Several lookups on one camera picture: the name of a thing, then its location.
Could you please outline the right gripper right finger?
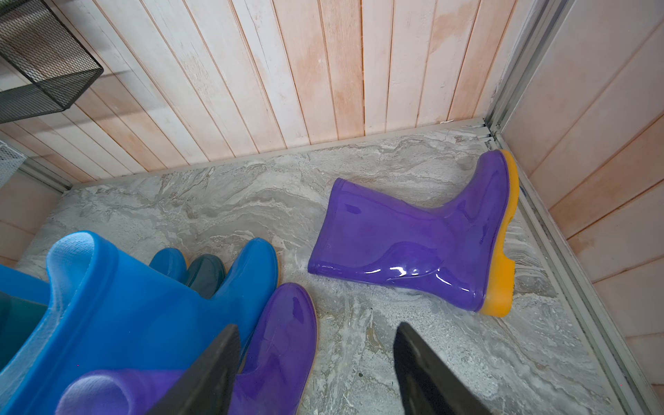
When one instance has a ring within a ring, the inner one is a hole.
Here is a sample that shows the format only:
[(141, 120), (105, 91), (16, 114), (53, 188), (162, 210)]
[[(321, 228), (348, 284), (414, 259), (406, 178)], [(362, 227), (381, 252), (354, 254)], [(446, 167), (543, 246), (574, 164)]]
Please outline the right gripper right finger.
[(489, 413), (406, 322), (399, 324), (394, 338), (394, 368), (406, 414)]

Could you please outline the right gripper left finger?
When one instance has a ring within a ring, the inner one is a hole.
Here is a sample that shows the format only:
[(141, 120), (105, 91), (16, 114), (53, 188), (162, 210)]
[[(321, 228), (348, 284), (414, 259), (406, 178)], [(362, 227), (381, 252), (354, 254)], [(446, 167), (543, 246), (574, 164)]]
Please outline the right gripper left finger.
[(240, 333), (230, 324), (150, 408), (150, 414), (227, 414), (240, 366)]

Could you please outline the teal rain boot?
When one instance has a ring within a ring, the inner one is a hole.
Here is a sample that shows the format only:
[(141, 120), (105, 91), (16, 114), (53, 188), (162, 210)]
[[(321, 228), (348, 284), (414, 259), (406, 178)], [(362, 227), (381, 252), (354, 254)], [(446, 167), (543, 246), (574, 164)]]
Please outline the teal rain boot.
[(185, 274), (184, 284), (205, 299), (211, 299), (227, 277), (221, 259), (212, 254), (197, 257)]

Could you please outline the blue rain boot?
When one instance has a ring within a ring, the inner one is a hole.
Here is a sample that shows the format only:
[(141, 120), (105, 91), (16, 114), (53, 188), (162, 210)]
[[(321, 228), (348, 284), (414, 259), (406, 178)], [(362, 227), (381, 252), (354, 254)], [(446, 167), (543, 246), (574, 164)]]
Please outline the blue rain boot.
[[(149, 266), (183, 282), (187, 263), (175, 248), (157, 252)], [(15, 357), (43, 319), (50, 301), (49, 283), (1, 265), (1, 370)]]
[(278, 285), (276, 252), (261, 238), (208, 298), (88, 231), (52, 245), (46, 269), (48, 309), (1, 373), (4, 414), (51, 414), (95, 370), (185, 370), (230, 324), (247, 345)]

